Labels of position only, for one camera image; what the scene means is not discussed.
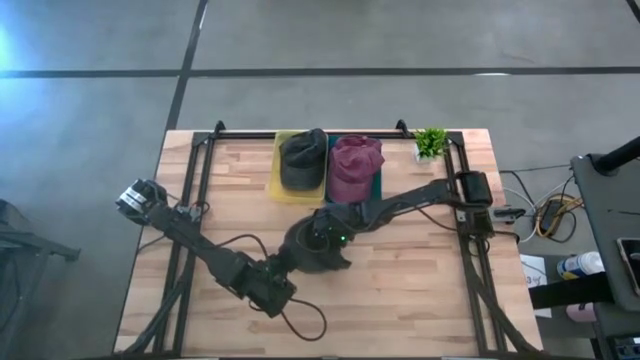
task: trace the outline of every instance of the power adapter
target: power adapter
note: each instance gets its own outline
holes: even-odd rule
[[[562,221],[562,217],[564,216],[564,212],[558,215],[558,211],[560,208],[564,206],[564,203],[560,200],[550,200],[544,208],[544,213],[542,214],[542,218],[540,219],[540,232],[543,234],[547,234],[547,236],[553,236],[556,231],[558,231],[558,227],[560,222]]]

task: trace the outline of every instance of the small potted plant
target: small potted plant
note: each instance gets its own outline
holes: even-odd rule
[[[413,151],[416,162],[429,163],[444,152],[447,144],[447,132],[444,129],[417,130],[413,135],[416,138]]]

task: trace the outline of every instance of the wooden table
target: wooden table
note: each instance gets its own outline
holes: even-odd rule
[[[488,130],[462,131],[471,169],[487,173],[494,206],[503,205],[504,194]],[[192,134],[170,131],[164,142],[156,180],[174,195],[182,192]],[[204,235],[219,243],[253,233],[262,238],[270,253],[276,252],[287,228],[313,208],[277,203],[268,197],[273,140],[217,140],[215,144],[207,194],[211,211],[203,219]],[[444,161],[430,165],[414,162],[410,140],[383,140],[382,150],[386,159],[382,168],[383,198],[446,177]],[[192,199],[197,190],[196,184]],[[426,211],[436,220],[454,226],[451,208],[432,206]],[[158,235],[154,229],[145,229],[141,244]],[[161,241],[137,257],[115,350],[131,344],[156,312],[170,247],[171,241]],[[251,239],[238,241],[233,248],[256,259],[262,257]],[[198,260],[183,355],[477,355],[455,233],[413,212],[373,233],[358,235],[343,254],[353,262],[348,270],[322,275],[290,274],[298,287],[296,298],[317,304],[327,316],[326,336],[313,343],[299,340],[281,317],[269,319],[249,309],[246,301],[239,301],[219,287]],[[527,340],[541,349],[513,238],[491,239],[490,261],[501,307]],[[483,312],[491,344],[490,321],[486,310]],[[319,333],[321,321],[312,309],[289,304],[286,313],[307,336]],[[173,338],[172,328],[170,324],[167,346]]]

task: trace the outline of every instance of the concrete floor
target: concrete floor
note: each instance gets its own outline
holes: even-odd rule
[[[1,1],[0,71],[180,69],[197,5]],[[197,69],[640,66],[640,25],[624,1],[210,0],[202,25]],[[140,234],[113,201],[153,175],[176,83],[0,73],[0,198],[39,234],[82,248],[77,263],[50,266],[17,358],[110,352]],[[402,118],[411,127],[489,128],[498,164],[514,169],[567,163],[637,136],[639,93],[640,75],[198,78],[177,127],[389,128]],[[523,174],[534,197],[567,177]],[[593,249],[579,222],[570,243],[533,239],[521,251]]]

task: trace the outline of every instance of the white pot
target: white pot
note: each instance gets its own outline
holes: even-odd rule
[[[416,160],[416,163],[418,164],[431,164],[434,160],[436,160],[436,158],[427,158],[427,157],[420,157],[420,151],[418,151],[418,144],[414,143],[413,144],[413,157]]]

